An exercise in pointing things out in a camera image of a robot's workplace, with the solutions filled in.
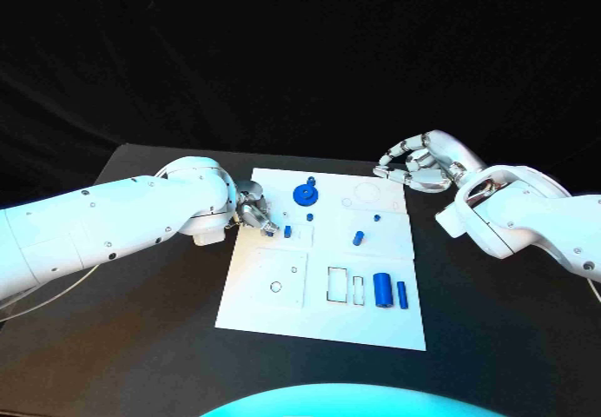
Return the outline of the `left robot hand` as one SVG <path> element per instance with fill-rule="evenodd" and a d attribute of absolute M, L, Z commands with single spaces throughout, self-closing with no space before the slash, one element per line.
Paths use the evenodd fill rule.
<path fill-rule="evenodd" d="M 262 186 L 250 180 L 239 181 L 236 188 L 236 215 L 239 223 L 260 231 L 262 235 L 273 236 L 279 230 L 268 216 L 268 205 L 262 195 Z"/>

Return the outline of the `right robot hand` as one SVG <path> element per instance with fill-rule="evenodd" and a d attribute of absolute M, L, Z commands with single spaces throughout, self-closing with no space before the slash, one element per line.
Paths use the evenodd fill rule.
<path fill-rule="evenodd" d="M 435 129 L 402 140 L 379 158 L 373 174 L 415 191 L 436 194 L 459 188 L 487 168 L 461 141 Z"/>

